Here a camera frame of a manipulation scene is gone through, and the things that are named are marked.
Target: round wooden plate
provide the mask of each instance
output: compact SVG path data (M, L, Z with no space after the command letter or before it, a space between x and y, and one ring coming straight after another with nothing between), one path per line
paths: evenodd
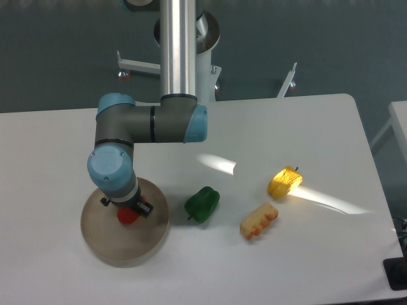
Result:
M117 219L113 204L105 207L97 189L90 195L82 210L83 238L93 252L112 265L130 264L149 253L163 239L169 224L169 208L161 190L152 182L138 178L141 193L154 206L147 217L139 217L133 224L123 225Z

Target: green bell pepper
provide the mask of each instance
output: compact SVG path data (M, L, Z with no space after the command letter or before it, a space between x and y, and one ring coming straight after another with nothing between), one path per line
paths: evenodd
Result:
M209 186L205 186L185 203L185 210L197 222L205 222L215 210L221 195Z

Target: metal tube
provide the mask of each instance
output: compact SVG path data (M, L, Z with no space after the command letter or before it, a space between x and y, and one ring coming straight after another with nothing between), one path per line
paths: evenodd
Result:
M161 0L161 94L196 95L195 0Z
M210 100L211 92L215 87L210 87L211 71L210 63L212 50L197 55L197 98L200 103L205 104Z

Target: corn toy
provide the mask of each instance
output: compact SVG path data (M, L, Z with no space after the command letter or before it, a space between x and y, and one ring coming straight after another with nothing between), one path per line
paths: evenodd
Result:
M250 240L253 235L260 235L262 230L270 225L270 221L276 219L277 216L279 216L279 211L271 203L266 202L242 221L240 232Z

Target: gray floor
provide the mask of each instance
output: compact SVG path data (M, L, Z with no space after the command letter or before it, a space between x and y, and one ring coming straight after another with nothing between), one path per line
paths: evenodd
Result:
M96 107L117 91L158 101L157 77L117 79L116 50L158 63L159 14L118 2L0 0L0 112ZM368 140L389 118L389 103L407 100L407 1L202 2L221 27L219 100L275 97L297 61L288 95L350 94ZM390 211L407 217L407 164L394 137L375 161Z

